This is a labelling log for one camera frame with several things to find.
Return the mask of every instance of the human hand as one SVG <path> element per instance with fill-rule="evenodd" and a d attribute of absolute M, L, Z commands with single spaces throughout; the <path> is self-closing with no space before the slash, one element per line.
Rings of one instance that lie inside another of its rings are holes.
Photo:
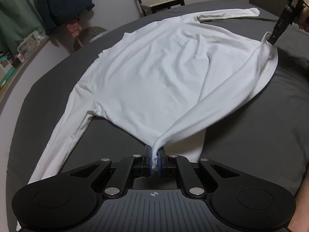
<path fill-rule="evenodd" d="M 302 10 L 302 12 L 301 12 L 301 14 L 300 14 L 300 16 L 299 16 L 298 26 L 299 26 L 302 30 L 304 30 L 304 31 L 306 31 L 306 32 L 309 33 L 309 24 L 306 22 L 306 20 L 307 20 L 308 17 L 309 17 L 309 7 L 306 6 L 306 7 Z"/>
<path fill-rule="evenodd" d="M 288 229 L 292 232 L 309 232 L 309 170 L 295 200 L 296 210 Z"/>

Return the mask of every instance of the chair seat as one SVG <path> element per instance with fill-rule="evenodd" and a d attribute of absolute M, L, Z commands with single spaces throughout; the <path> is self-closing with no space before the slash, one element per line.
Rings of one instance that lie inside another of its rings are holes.
<path fill-rule="evenodd" d="M 160 4 L 177 1 L 177 0 L 148 0 L 141 3 L 141 6 L 144 8 L 151 8 Z"/>

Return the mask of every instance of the green curtain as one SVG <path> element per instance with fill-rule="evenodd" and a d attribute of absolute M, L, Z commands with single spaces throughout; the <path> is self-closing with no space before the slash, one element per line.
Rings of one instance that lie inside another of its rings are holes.
<path fill-rule="evenodd" d="M 45 34 L 42 19 L 29 0 L 0 0 L 0 51 L 17 54 L 20 41 L 34 30 Z"/>

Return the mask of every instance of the cardboard box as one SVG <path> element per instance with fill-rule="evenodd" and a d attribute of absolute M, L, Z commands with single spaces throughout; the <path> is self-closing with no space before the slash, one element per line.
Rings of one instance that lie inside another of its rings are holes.
<path fill-rule="evenodd" d="M 0 88 L 2 88 L 10 76 L 14 73 L 15 68 L 8 60 L 0 63 Z"/>

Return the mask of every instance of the bed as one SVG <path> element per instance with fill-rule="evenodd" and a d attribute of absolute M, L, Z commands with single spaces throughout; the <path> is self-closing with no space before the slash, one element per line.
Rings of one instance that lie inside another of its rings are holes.
<path fill-rule="evenodd" d="M 6 185 L 9 231 L 16 228 L 10 205 L 13 195 L 27 184 L 72 88 L 103 49 L 120 41 L 125 32 L 133 32 L 152 21 L 200 11 L 251 7 L 254 6 L 237 0 L 208 1 L 143 17 L 84 46 L 40 78 L 24 100 L 10 148 Z M 260 11 L 258 19 L 207 23 L 261 40 L 265 32 L 272 31 L 278 18 Z M 296 195 L 309 160 L 309 36 L 290 26 L 276 46 L 278 67 L 262 92 L 209 127 L 206 135 L 198 134 L 205 139 L 201 158 L 274 182 Z M 112 123 L 94 117 L 61 171 L 98 158 L 120 161 L 124 156 L 143 154 L 144 145 Z M 173 182 L 164 184 L 173 186 Z M 145 181 L 135 187 L 146 186 L 154 187 Z"/>

